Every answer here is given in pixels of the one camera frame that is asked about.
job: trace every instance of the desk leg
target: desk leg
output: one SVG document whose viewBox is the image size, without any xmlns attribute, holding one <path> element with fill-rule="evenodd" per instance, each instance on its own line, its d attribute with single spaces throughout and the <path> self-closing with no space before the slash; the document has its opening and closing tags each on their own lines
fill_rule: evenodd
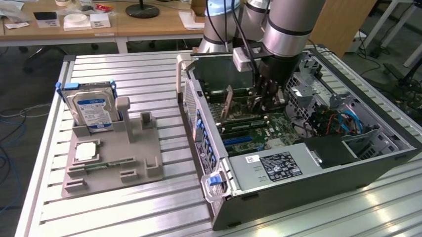
<svg viewBox="0 0 422 237">
<path fill-rule="evenodd" d="M 419 47 L 416 48 L 416 50 L 414 51 L 414 53 L 410 55 L 408 59 L 406 60 L 403 66 L 411 67 L 416 60 L 419 59 L 419 57 L 422 57 L 422 44 L 419 45 Z"/>
<path fill-rule="evenodd" d="M 412 5 L 412 6 L 410 7 L 410 9 L 407 10 L 407 12 L 404 13 L 404 15 L 402 16 L 402 19 L 400 19 L 400 21 L 396 23 L 396 25 L 395 25 L 395 27 L 394 27 L 391 33 L 388 34 L 387 38 L 386 38 L 384 41 L 382 42 L 380 47 L 384 47 L 384 48 L 387 47 L 387 45 L 390 44 L 390 42 L 391 42 L 392 38 L 395 37 L 398 31 L 400 30 L 403 24 L 406 23 L 407 19 L 410 18 L 411 14 L 414 13 L 415 9 L 416 9 L 416 6 Z"/>
<path fill-rule="evenodd" d="M 374 39 L 374 37 L 375 37 L 375 35 L 376 35 L 376 33 L 378 33 L 384 21 L 387 20 L 394 8 L 396 7 L 398 2 L 399 2 L 399 0 L 392 0 L 392 2 L 390 3 L 388 8 L 386 9 L 379 21 L 376 22 L 376 24 L 374 26 L 374 29 L 371 30 L 371 32 L 370 32 L 370 34 L 368 34 L 368 36 L 367 36 L 367 38 L 366 38 L 366 40 L 363 42 L 364 48 L 368 47 L 368 44 L 370 44 L 371 40 Z"/>
<path fill-rule="evenodd" d="M 119 53 L 127 53 L 127 37 L 116 37 Z"/>
</svg>

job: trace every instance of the black lamp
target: black lamp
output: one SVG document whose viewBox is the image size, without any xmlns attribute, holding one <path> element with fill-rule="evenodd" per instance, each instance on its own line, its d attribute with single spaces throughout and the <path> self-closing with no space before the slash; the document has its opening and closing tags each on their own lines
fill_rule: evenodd
<svg viewBox="0 0 422 237">
<path fill-rule="evenodd" d="M 144 0 L 139 0 L 139 4 L 129 5 L 125 13 L 136 18 L 152 18 L 159 15 L 159 9 L 155 6 L 144 4 Z"/>
</svg>

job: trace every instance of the lamp base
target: lamp base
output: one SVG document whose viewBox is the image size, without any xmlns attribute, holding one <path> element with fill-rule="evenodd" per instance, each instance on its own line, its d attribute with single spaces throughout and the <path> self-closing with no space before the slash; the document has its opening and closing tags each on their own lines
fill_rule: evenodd
<svg viewBox="0 0 422 237">
<path fill-rule="evenodd" d="M 140 9 L 140 5 L 135 4 L 125 8 L 125 13 L 132 17 L 147 19 L 159 15 L 159 9 L 147 4 L 144 4 L 144 9 Z"/>
</svg>

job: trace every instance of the circuit board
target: circuit board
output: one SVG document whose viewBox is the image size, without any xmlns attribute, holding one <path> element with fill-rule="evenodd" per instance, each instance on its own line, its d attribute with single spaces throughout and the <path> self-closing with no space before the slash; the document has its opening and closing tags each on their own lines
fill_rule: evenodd
<svg viewBox="0 0 422 237">
<path fill-rule="evenodd" d="M 223 103 L 208 104 L 213 121 L 224 122 L 220 119 Z M 251 137 L 251 141 L 236 143 L 232 145 L 225 145 L 225 149 L 229 156 L 241 155 L 243 153 L 249 153 L 253 151 L 268 150 L 272 147 L 277 146 L 289 146 L 296 140 L 300 139 L 300 136 L 291 125 L 291 121 L 284 115 L 284 113 L 269 113 L 260 116 L 267 117 L 265 126 L 248 129 L 241 132 L 241 137 Z M 257 115 L 251 115 L 245 113 L 236 113 L 236 116 L 232 114 L 228 116 L 225 121 L 236 121 L 241 119 L 255 118 Z"/>
</svg>

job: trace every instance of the power supply label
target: power supply label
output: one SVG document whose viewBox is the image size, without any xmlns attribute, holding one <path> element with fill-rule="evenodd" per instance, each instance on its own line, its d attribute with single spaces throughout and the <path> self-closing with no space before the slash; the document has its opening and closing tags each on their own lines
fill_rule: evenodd
<svg viewBox="0 0 422 237">
<path fill-rule="evenodd" d="M 263 168 L 272 182 L 301 174 L 300 168 L 292 159 L 289 152 L 260 157 Z"/>
</svg>

